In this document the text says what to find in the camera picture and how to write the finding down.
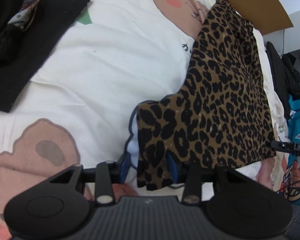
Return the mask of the person's right hand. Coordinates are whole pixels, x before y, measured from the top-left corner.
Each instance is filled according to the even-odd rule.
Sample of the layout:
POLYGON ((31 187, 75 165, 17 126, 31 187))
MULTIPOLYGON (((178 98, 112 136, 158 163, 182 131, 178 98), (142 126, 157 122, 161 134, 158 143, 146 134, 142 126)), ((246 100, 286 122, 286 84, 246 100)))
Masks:
POLYGON ((292 169, 292 181, 295 187, 300 187, 300 165, 297 161, 294 161, 292 169))

